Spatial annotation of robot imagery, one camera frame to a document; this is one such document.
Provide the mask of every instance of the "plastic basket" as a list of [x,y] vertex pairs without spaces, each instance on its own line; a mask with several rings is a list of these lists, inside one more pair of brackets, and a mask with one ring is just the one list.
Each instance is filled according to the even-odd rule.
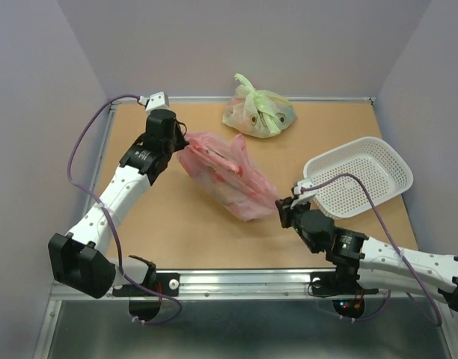
[[[375,205],[379,205],[409,189],[414,177],[409,166],[385,141],[363,137],[314,157],[304,166],[304,178],[318,185],[338,174],[349,173],[359,178]],[[356,181],[343,177],[321,188],[315,204],[333,219],[353,217],[370,208]]]

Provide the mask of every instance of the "white plastic bag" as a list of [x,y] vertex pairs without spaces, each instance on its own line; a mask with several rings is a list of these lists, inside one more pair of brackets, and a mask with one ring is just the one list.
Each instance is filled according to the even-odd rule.
[[267,90],[256,90],[240,75],[236,94],[230,99],[222,115],[222,122],[240,132],[259,138],[279,135],[297,118],[292,103]]

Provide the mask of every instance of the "white wall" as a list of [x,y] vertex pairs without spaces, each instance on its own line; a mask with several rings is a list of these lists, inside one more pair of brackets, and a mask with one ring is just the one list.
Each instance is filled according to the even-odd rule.
[[58,0],[109,95],[375,96],[430,0]]
[[433,0],[376,101],[382,134],[407,161],[405,196],[422,250],[458,253],[458,0]]
[[[47,243],[82,198],[71,147],[106,98],[54,0],[0,0],[0,358],[31,358],[52,282]],[[98,135],[76,176],[88,182]]]

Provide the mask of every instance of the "wooden table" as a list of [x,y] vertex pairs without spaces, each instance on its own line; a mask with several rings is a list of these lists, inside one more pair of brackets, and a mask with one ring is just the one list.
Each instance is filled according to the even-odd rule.
[[[189,131],[209,131],[231,139],[237,132],[222,123],[224,103],[174,103],[171,110]],[[368,103],[295,103],[299,119],[279,136],[246,136],[251,159],[277,186],[280,197],[302,179],[309,159],[364,136],[380,137]],[[144,131],[144,109],[136,104],[117,108],[98,185],[108,185],[119,159]],[[402,197],[379,206],[397,244],[417,248]],[[339,221],[350,228],[387,241],[371,211]],[[296,232],[281,228],[278,215],[241,222],[220,206],[186,174],[177,157],[154,186],[139,199],[118,230],[123,255],[135,254],[159,268],[253,269],[327,267],[324,254],[311,254]],[[106,254],[116,257],[114,242]]]

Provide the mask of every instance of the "bolt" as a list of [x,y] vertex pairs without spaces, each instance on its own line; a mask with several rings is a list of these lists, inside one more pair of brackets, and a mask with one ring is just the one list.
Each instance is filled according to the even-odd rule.
[[172,290],[179,288],[179,282],[176,279],[171,279],[169,281],[169,288],[171,288]]
[[312,280],[311,285],[312,285],[314,288],[319,289],[319,288],[322,286],[322,282],[321,282],[320,278],[315,277],[315,278]]

